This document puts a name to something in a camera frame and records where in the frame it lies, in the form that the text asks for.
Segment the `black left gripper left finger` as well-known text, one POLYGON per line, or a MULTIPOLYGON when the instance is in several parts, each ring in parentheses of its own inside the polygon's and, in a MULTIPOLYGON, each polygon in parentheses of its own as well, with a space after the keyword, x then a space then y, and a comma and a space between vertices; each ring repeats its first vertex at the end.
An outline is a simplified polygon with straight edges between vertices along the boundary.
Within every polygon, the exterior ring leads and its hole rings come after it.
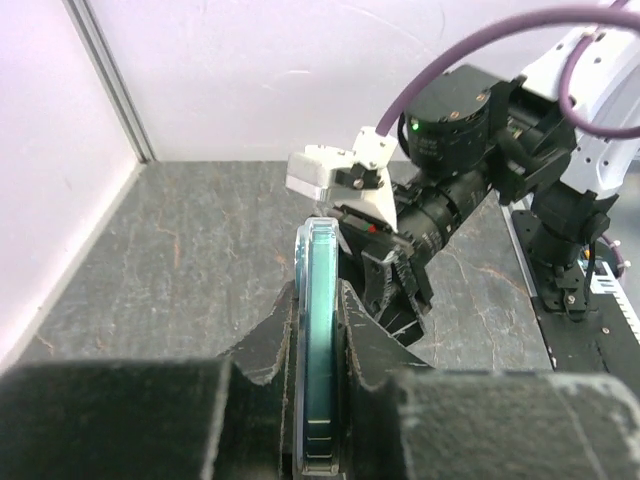
POLYGON ((214 358, 20 365, 1 378, 5 479, 288 479, 286 284, 214 358))

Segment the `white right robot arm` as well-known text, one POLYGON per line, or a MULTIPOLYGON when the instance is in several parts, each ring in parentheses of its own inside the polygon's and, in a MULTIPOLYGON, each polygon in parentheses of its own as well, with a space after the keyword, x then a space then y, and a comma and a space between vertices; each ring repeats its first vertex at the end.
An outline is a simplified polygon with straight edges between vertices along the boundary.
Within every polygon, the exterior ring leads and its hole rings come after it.
POLYGON ((580 135, 637 139, 635 127, 594 124, 631 71, 636 50, 624 24, 628 1, 511 17, 447 50, 349 150, 324 157, 326 183, 346 239, 345 271, 368 312, 403 345, 424 334, 432 289, 427 264, 490 192, 503 205, 533 200, 523 242, 541 296, 576 321, 590 305, 580 249, 609 224, 614 188, 589 184, 570 164, 580 135), (524 30, 593 23, 571 52, 542 57, 512 81, 465 65, 475 50, 524 30))

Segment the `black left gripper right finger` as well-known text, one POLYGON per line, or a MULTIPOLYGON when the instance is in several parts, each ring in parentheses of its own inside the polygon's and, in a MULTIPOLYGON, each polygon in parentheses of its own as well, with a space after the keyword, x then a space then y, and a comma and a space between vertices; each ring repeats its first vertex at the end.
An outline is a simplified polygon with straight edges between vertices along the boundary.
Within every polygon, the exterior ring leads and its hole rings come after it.
POLYGON ((639 402, 606 374, 446 371, 339 288, 351 479, 635 479, 639 402))

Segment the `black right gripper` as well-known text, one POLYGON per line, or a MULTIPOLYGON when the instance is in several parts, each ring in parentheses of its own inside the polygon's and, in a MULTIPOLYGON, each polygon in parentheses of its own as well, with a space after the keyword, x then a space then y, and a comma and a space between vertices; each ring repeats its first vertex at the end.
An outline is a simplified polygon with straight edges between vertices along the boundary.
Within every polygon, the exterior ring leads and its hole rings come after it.
POLYGON ((376 190, 353 191, 348 199, 336 200, 332 210, 348 255, 363 264, 362 302, 375 320, 397 293, 394 265, 399 292, 389 306, 389 332, 408 347, 424 337, 432 308, 425 264, 480 206, 491 185, 484 169, 440 180, 418 173, 404 184, 381 183, 376 190), (393 250, 403 253, 397 259, 393 250))

